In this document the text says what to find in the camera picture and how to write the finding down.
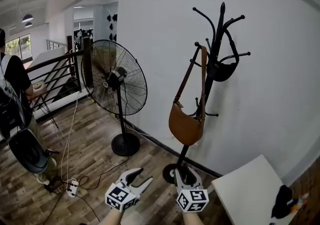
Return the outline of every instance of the small table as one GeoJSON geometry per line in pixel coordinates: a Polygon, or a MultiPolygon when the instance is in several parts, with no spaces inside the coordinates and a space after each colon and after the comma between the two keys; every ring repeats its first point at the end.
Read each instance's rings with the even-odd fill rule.
{"type": "Polygon", "coordinates": [[[211,183],[234,225],[288,225],[297,213],[271,218],[283,183],[263,155],[211,183]]]}
{"type": "Polygon", "coordinates": [[[39,105],[40,109],[42,109],[41,107],[41,103],[39,104],[37,98],[41,98],[42,100],[42,103],[44,104],[44,110],[47,112],[47,114],[50,116],[50,120],[52,121],[52,123],[57,127],[59,128],[59,126],[57,125],[55,119],[53,118],[53,116],[51,115],[51,111],[43,97],[44,94],[46,94],[48,92],[48,89],[46,87],[46,84],[43,80],[39,81],[39,82],[36,82],[34,83],[33,85],[33,94],[31,96],[31,98],[29,99],[29,101],[35,101],[35,103],[37,105],[39,105]],[[35,85],[41,85],[39,88],[35,89],[35,85]]]}

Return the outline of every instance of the white table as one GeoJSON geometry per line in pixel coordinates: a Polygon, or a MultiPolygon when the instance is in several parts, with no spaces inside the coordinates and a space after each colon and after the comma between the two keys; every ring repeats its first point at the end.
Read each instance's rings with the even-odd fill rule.
{"type": "Polygon", "coordinates": [[[234,225],[288,225],[297,213],[271,219],[283,183],[263,155],[211,183],[234,225]]]}

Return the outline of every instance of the brown leather bag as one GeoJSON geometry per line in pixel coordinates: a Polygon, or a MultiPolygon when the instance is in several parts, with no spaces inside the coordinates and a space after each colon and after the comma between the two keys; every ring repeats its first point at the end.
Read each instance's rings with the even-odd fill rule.
{"type": "Polygon", "coordinates": [[[202,91],[201,91],[201,113],[198,117],[191,117],[185,114],[181,108],[179,99],[183,92],[187,80],[190,76],[194,63],[191,62],[190,66],[183,78],[180,88],[174,98],[172,109],[169,116],[169,128],[174,137],[183,145],[191,146],[199,141],[204,132],[205,123],[205,80],[206,80],[206,64],[207,64],[207,49],[201,46],[201,76],[202,76],[202,91]]]}

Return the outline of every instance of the black fan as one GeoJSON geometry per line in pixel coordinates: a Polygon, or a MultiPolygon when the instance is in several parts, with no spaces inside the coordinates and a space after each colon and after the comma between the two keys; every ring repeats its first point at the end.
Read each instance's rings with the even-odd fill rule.
{"type": "Polygon", "coordinates": [[[120,44],[109,40],[92,43],[81,62],[82,80],[93,100],[119,115],[122,133],[115,136],[114,153],[128,157],[140,148],[139,139],[128,133],[123,116],[139,112],[147,100],[147,83],[138,61],[120,44]]]}

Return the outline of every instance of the bag strap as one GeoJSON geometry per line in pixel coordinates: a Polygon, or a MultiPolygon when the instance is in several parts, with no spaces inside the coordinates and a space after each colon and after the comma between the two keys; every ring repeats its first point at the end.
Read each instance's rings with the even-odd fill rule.
{"type": "Polygon", "coordinates": [[[1,66],[1,69],[0,69],[0,80],[4,80],[5,79],[5,73],[6,73],[6,70],[7,70],[7,67],[8,67],[8,64],[9,64],[9,61],[10,61],[10,58],[12,56],[11,55],[4,55],[2,60],[0,61],[0,66],[1,66]]]}
{"type": "MultiPolygon", "coordinates": [[[[201,79],[202,79],[202,85],[201,85],[201,105],[202,105],[202,109],[201,109],[201,120],[203,120],[205,118],[205,82],[206,82],[206,65],[207,65],[207,48],[205,48],[204,46],[200,45],[197,50],[195,51],[195,56],[198,55],[199,50],[201,49],[201,79]]],[[[173,102],[178,102],[180,99],[180,96],[183,92],[183,90],[185,89],[186,83],[189,79],[189,76],[191,74],[191,71],[193,69],[194,66],[194,62],[191,62],[185,75],[184,78],[182,80],[182,83],[179,87],[178,92],[176,93],[176,96],[174,98],[173,102]]]]}

